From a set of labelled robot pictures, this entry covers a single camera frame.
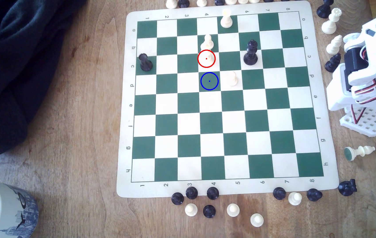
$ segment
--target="white chess piece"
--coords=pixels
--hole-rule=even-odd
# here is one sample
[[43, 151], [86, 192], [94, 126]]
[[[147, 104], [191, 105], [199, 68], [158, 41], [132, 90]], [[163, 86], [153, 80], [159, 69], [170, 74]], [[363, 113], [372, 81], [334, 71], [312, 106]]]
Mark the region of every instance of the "white chess piece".
[[366, 154], [370, 154], [375, 150], [373, 146], [359, 146], [358, 149], [352, 149], [351, 147], [345, 147], [344, 154], [348, 161], [353, 161], [357, 155], [364, 157]]
[[302, 195], [300, 193], [292, 192], [288, 196], [288, 202], [293, 206], [299, 205], [301, 203], [301, 200]]
[[329, 20], [322, 24], [322, 31], [325, 34], [331, 35], [336, 31], [335, 22], [339, 21], [339, 17], [342, 15], [342, 11], [339, 8], [332, 9], [332, 13], [329, 15]]
[[326, 47], [326, 52], [330, 55], [336, 55], [339, 52], [339, 47], [342, 44], [342, 36], [338, 35]]
[[226, 212], [231, 217], [236, 217], [239, 215], [239, 207], [235, 203], [229, 204], [229, 206], [226, 208]]
[[263, 219], [263, 216], [256, 213], [256, 214], [253, 214], [250, 218], [250, 222], [251, 222], [251, 225], [255, 226], [255, 227], [260, 227], [263, 225], [263, 223], [265, 222], [265, 220]]
[[229, 28], [232, 26], [232, 23], [231, 10], [226, 8], [223, 10], [223, 17], [220, 20], [220, 25], [222, 25], [223, 28]]

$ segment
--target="black cloth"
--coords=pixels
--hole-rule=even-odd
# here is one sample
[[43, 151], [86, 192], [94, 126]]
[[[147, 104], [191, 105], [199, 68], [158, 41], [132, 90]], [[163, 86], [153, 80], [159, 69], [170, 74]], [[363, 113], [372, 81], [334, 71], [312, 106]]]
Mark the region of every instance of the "black cloth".
[[0, 154], [22, 143], [85, 0], [0, 0]]

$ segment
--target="wood grain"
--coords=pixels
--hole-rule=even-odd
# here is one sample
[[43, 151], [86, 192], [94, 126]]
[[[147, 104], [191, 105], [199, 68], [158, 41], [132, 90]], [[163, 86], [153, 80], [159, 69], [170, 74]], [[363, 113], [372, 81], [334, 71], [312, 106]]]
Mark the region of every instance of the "wood grain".
[[[312, 9], [320, 0], [310, 0]], [[227, 195], [215, 201], [199, 197], [199, 213], [188, 217], [169, 198], [127, 199], [116, 193], [117, 154], [122, 94], [124, 33], [131, 11], [164, 8], [164, 0], [90, 0], [67, 32], [58, 70], [49, 93], [29, 128], [27, 140], [0, 156], [0, 182], [30, 191], [38, 200], [39, 224], [33, 237], [319, 237], [376, 238], [376, 151], [347, 162], [345, 146], [376, 147], [368, 138], [339, 125], [342, 111], [329, 112], [340, 181], [355, 178], [358, 192], [343, 197], [324, 191], [316, 203], [291, 206], [270, 193]], [[369, 3], [338, 0], [339, 34], [361, 29], [371, 19]], [[326, 45], [324, 19], [314, 17], [322, 63]], [[327, 85], [330, 73], [323, 67]], [[237, 203], [238, 217], [226, 214]], [[206, 219], [202, 208], [217, 209]], [[260, 213], [265, 223], [250, 224]]]

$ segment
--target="black pawn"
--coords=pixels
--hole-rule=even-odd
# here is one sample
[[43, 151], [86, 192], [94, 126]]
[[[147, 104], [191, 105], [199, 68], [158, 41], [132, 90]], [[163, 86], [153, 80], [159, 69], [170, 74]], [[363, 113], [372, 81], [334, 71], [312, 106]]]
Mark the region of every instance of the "black pawn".
[[180, 205], [184, 202], [184, 195], [182, 193], [174, 193], [172, 195], [172, 203], [175, 205]]
[[312, 202], [317, 202], [317, 200], [319, 200], [322, 197], [323, 197], [322, 192], [320, 192], [319, 190], [315, 188], [311, 188], [310, 190], [307, 191], [307, 198], [308, 200]]
[[352, 195], [354, 192], [357, 191], [357, 185], [355, 185], [355, 179], [350, 179], [349, 181], [340, 182], [338, 186], [338, 190], [343, 196], [347, 197], [347, 196]]
[[248, 47], [247, 47], [247, 52], [244, 55], [244, 62], [247, 65], [254, 65], [259, 57], [257, 57], [256, 52], [257, 52], [257, 42], [255, 40], [250, 40], [248, 42]]
[[277, 200], [283, 200], [286, 197], [286, 191], [281, 187], [277, 187], [275, 190], [273, 190], [273, 196]]
[[206, 218], [213, 218], [216, 215], [216, 208], [212, 205], [206, 205], [203, 209], [203, 214]]
[[219, 190], [215, 187], [210, 187], [207, 189], [207, 197], [211, 200], [216, 200], [219, 197]]
[[187, 198], [195, 199], [198, 196], [198, 190], [195, 187], [189, 187], [186, 191]]
[[324, 65], [324, 68], [333, 73], [335, 69], [338, 67], [339, 63], [341, 62], [341, 54], [337, 53], [336, 55], [332, 56], [328, 62]]
[[153, 68], [153, 63], [148, 59], [147, 54], [140, 54], [138, 59], [141, 61], [141, 69], [143, 71], [150, 71]]

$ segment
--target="mug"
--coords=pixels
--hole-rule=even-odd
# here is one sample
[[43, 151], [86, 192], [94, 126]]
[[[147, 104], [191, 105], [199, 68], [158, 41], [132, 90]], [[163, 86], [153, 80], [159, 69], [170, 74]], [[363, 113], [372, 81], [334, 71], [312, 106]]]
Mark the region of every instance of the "mug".
[[38, 206], [27, 191], [0, 183], [0, 238], [28, 238], [38, 222]]

